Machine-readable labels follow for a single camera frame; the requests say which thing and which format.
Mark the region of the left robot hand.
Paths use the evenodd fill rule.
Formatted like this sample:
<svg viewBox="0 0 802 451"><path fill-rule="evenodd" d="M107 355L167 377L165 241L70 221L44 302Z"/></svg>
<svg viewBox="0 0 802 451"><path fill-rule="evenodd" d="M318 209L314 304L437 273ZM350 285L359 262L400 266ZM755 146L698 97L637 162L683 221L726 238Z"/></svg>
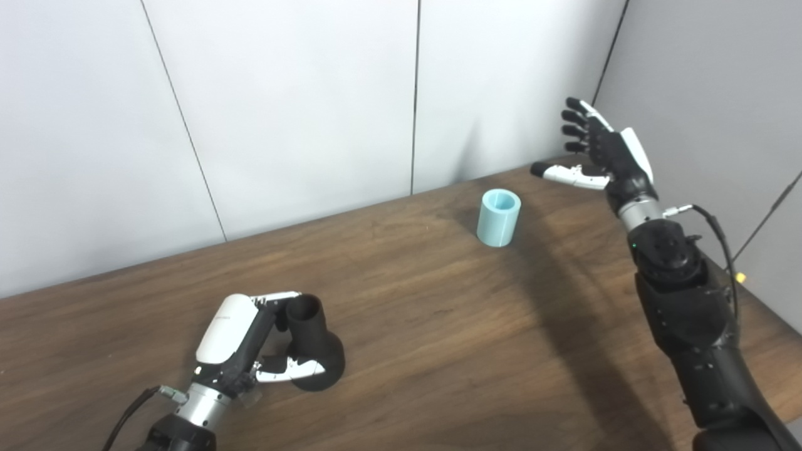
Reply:
<svg viewBox="0 0 802 451"><path fill-rule="evenodd" d="M345 371L341 340L315 295L281 292L226 297L197 351L191 385L236 399L258 383L290 381L323 391Z"/></svg>

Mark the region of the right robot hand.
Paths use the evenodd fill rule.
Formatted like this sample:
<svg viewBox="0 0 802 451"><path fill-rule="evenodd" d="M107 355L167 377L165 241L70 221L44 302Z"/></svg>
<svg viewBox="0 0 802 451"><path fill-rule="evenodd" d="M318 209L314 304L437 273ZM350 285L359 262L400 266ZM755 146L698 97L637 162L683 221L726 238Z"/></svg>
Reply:
<svg viewBox="0 0 802 451"><path fill-rule="evenodd" d="M568 97L561 112L564 136L574 137L565 150L589 158L590 168L567 167L549 162L534 162L533 176L550 182L603 190L613 213L632 202L659 199L649 159L632 128L615 130L613 126L582 99Z"/></svg>

